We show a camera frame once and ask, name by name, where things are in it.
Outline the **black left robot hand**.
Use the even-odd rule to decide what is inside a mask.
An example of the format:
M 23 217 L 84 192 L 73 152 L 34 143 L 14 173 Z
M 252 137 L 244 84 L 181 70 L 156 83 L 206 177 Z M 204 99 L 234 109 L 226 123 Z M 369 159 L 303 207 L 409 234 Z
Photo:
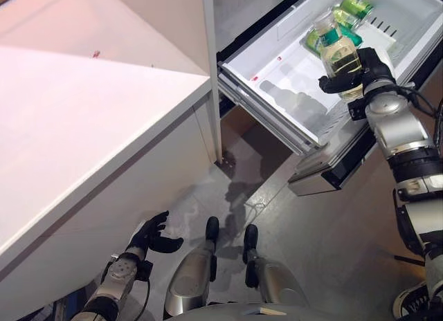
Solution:
M 143 252 L 141 260 L 145 259 L 148 250 L 163 254 L 178 251 L 184 242 L 183 238 L 173 239 L 162 236 L 161 231 L 166 227 L 165 222 L 168 220 L 168 216 L 169 212 L 165 211 L 147 220 L 133 235 L 125 251 L 131 252 L 133 249 L 141 250 Z

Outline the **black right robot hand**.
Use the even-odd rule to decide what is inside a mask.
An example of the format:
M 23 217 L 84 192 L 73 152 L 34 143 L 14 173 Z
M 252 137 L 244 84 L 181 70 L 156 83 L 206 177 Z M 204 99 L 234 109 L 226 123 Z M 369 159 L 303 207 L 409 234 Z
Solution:
M 322 76 L 319 87 L 324 93 L 342 93 L 358 86 L 367 87 L 377 80 L 389 80 L 396 83 L 387 64 L 383 63 L 373 48 L 356 50 L 361 68 L 356 72 L 339 73 L 334 77 Z

